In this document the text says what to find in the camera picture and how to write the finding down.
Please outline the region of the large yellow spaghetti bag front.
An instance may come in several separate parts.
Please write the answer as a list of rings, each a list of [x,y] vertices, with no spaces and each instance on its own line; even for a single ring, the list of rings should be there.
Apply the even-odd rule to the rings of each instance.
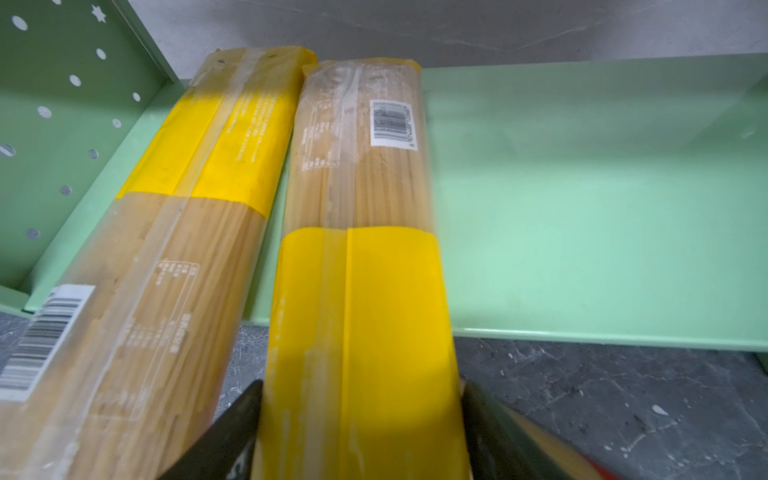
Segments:
[[[295,116],[255,479],[467,479],[421,68],[326,61]]]

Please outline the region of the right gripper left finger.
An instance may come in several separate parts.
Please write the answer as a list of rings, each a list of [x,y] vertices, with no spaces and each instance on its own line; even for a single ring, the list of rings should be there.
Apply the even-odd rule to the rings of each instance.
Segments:
[[[250,479],[262,393],[252,382],[159,479]]]

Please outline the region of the green wooden two-tier shelf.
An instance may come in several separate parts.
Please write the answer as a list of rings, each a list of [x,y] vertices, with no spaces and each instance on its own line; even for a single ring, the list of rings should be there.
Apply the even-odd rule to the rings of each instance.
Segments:
[[[456,334],[766,350],[763,1],[5,1],[2,308],[208,53],[278,45],[422,66]]]

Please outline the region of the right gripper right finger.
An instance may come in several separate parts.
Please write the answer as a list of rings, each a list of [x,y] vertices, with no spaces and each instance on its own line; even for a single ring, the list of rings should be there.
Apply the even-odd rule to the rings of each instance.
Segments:
[[[619,476],[463,380],[462,415],[474,479],[596,479]]]

